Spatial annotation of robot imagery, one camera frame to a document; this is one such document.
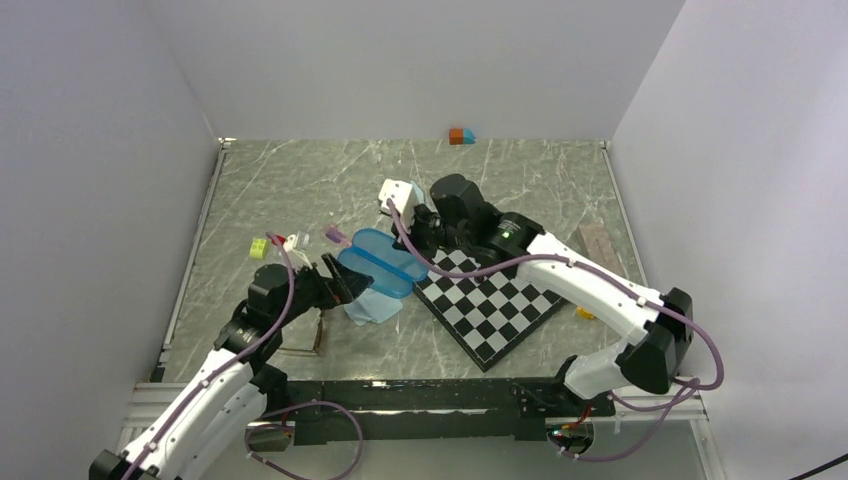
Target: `orange block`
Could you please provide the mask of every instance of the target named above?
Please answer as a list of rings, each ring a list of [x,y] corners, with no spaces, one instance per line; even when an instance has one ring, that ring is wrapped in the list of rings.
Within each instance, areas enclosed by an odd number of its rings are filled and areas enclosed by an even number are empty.
[[[451,128],[448,134],[448,140],[451,145],[462,145],[463,137],[464,134],[461,128]]]

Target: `blue cloth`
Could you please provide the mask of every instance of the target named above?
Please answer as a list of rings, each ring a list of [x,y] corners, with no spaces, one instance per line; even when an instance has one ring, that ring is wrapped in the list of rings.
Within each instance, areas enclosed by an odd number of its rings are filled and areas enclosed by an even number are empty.
[[[353,245],[338,255],[345,267],[370,276],[375,290],[392,298],[412,293],[415,282],[427,277],[427,267],[409,252],[394,248],[395,238],[373,228],[363,228],[353,236]]]
[[[362,292],[356,300],[344,306],[347,316],[353,323],[362,326],[368,322],[383,323],[403,308],[403,303],[370,288]]]

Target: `wooden block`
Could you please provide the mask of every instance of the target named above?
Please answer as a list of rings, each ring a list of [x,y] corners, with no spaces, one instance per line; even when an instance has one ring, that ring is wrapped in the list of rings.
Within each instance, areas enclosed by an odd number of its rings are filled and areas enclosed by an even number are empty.
[[[579,225],[576,233],[575,240],[586,258],[622,278],[627,278],[606,227],[600,223],[589,223]]]

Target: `black cable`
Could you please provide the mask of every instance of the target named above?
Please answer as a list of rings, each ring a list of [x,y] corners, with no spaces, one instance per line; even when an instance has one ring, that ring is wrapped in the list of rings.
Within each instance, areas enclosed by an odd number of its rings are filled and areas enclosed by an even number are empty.
[[[789,480],[804,480],[805,478],[810,478],[813,475],[818,475],[819,473],[821,473],[825,470],[828,470],[830,468],[833,468],[833,467],[839,465],[840,463],[845,462],[846,460],[848,460],[848,453],[846,453],[845,455],[842,455],[841,457],[834,458],[833,460],[825,463],[824,465],[820,465],[820,466],[810,470],[809,472],[802,473],[801,475],[798,475],[797,477],[792,477]]]

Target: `yellow object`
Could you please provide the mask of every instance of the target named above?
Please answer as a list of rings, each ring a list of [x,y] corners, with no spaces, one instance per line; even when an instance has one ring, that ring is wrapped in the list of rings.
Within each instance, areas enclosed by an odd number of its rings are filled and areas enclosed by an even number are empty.
[[[250,258],[263,260],[266,253],[268,253],[268,240],[264,238],[254,238],[253,244],[250,245]]]
[[[580,315],[581,317],[585,318],[586,320],[594,320],[595,319],[595,315],[593,315],[592,312],[590,312],[589,310],[586,310],[583,307],[577,307],[577,315]]]

